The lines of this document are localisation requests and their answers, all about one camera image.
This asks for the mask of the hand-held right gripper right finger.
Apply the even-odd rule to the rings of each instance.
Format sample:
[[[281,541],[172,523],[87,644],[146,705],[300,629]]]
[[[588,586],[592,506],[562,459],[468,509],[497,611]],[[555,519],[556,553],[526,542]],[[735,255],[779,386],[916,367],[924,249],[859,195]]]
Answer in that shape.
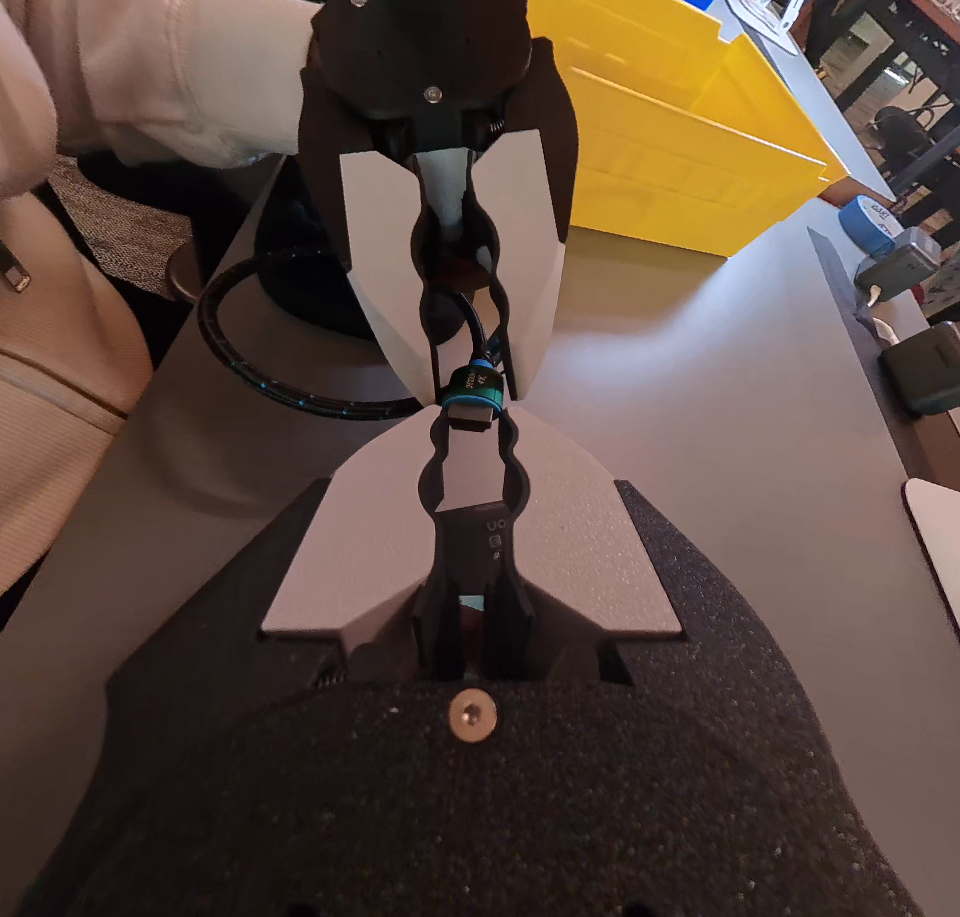
[[[498,449],[507,510],[498,635],[518,659],[676,640],[683,626],[611,473],[519,405]]]

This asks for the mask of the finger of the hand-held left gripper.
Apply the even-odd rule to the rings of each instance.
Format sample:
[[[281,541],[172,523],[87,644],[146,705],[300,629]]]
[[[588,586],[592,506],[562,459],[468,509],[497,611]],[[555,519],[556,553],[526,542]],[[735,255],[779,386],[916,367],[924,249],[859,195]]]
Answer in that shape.
[[[566,255],[540,131],[505,132],[476,159],[469,184],[493,232],[493,290],[510,395],[524,400],[550,348]]]
[[[423,210],[419,179],[382,154],[343,154],[341,178],[352,290],[390,368],[422,405],[433,405],[425,284],[412,251]]]

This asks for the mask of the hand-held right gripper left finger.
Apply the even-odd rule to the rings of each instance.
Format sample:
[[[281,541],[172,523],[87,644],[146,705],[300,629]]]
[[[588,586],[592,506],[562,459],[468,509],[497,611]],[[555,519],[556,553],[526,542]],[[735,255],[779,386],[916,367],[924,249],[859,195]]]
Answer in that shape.
[[[440,408],[360,447],[334,472],[261,631],[320,638],[349,656],[373,643],[426,581],[436,529],[419,493]]]

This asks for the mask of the black video switch box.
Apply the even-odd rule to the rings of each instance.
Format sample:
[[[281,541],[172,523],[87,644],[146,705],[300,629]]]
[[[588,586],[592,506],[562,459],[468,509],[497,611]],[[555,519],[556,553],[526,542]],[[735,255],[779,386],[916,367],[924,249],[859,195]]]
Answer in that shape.
[[[486,591],[498,576],[502,549],[490,540],[503,534],[510,513],[503,501],[499,422],[484,431],[450,427],[441,476],[437,519],[446,539],[446,569],[456,587],[462,633],[479,639]]]

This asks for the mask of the yellow plastic bin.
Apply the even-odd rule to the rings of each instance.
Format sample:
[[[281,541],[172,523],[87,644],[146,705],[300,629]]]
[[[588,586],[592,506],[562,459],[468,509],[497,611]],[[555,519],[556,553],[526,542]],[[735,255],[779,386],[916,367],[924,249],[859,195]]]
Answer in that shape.
[[[683,0],[528,0],[572,101],[572,225],[730,258],[850,173],[747,35]]]

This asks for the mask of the person's left forearm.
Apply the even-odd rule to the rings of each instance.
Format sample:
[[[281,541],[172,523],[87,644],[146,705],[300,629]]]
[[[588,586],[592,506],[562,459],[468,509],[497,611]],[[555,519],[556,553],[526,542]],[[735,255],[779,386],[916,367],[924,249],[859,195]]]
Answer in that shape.
[[[2,0],[2,200],[58,154],[244,167],[296,154],[305,0]]]

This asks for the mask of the black quilted wrist rest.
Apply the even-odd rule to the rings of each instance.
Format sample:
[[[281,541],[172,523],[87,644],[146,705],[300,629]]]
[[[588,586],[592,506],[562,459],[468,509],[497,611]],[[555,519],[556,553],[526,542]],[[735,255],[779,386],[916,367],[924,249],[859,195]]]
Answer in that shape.
[[[333,253],[329,235],[311,201],[299,160],[288,155],[263,206],[254,254],[263,256],[294,250],[318,253],[306,260],[288,260],[260,275],[261,287],[270,299],[282,311],[306,324],[374,340],[347,272]]]

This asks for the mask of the person's beige hoodie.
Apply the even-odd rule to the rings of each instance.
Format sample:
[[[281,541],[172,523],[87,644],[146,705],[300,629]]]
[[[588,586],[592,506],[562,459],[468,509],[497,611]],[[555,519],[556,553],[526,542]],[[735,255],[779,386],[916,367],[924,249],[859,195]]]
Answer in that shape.
[[[53,545],[150,382],[134,312],[33,194],[2,202],[1,590]]]

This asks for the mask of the blue tape roll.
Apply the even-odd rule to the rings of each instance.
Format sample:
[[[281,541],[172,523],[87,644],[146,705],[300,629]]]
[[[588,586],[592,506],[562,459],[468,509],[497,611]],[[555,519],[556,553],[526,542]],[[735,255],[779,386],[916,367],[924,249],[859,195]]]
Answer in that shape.
[[[840,208],[838,222],[848,238],[875,261],[892,252],[905,231],[889,208],[865,194]]]

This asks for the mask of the grey charger block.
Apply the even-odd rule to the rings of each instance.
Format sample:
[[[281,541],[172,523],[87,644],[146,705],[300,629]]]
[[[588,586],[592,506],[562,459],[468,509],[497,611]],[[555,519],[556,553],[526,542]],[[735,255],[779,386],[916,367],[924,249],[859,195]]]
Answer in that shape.
[[[868,304],[887,302],[920,285],[941,265],[940,244],[919,227],[907,227],[892,248],[858,268],[853,284],[867,295]]]

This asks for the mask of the dark box device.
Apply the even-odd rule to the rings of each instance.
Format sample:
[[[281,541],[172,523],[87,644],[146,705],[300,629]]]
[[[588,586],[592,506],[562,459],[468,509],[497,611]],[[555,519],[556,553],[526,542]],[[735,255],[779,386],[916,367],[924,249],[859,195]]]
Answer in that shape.
[[[879,365],[914,417],[959,408],[959,326],[942,322],[886,347]]]

